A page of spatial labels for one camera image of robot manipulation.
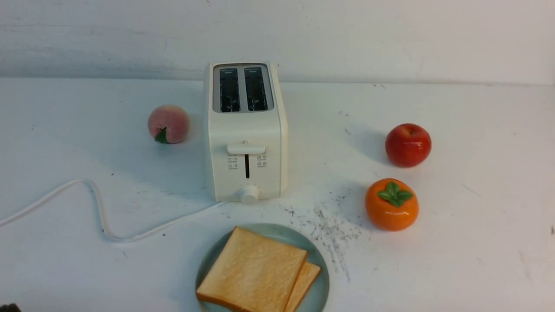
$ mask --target white table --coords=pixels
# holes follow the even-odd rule
[[[204,189],[202,82],[0,79],[0,219],[64,182],[100,188],[109,226],[131,236],[214,202]],[[555,303],[555,88],[283,83],[290,186],[227,204],[131,244],[100,232],[77,184],[0,228],[0,303],[33,311],[197,311],[201,257],[233,226],[272,222],[309,237],[331,274],[326,311],[552,311]],[[147,131],[182,105],[191,138]],[[385,134],[413,122],[430,157],[390,166]],[[420,216],[377,230],[366,188],[411,186]]]

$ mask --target toaster slot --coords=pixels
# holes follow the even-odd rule
[[[245,177],[250,178],[249,155],[245,155]]]
[[[220,111],[231,113],[240,110],[237,69],[222,68],[220,69]]]
[[[262,68],[247,67],[244,72],[249,110],[252,112],[268,110]]]

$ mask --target toaster knob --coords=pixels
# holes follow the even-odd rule
[[[243,204],[254,204],[258,200],[260,189],[255,185],[247,185],[239,191],[239,199]]]

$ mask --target toaster top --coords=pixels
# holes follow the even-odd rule
[[[220,64],[213,70],[212,109],[215,112],[241,114],[274,109],[266,64]]]

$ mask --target toaster lever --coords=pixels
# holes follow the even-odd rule
[[[245,143],[228,144],[228,153],[234,155],[257,155],[264,154],[266,151],[265,145]]]

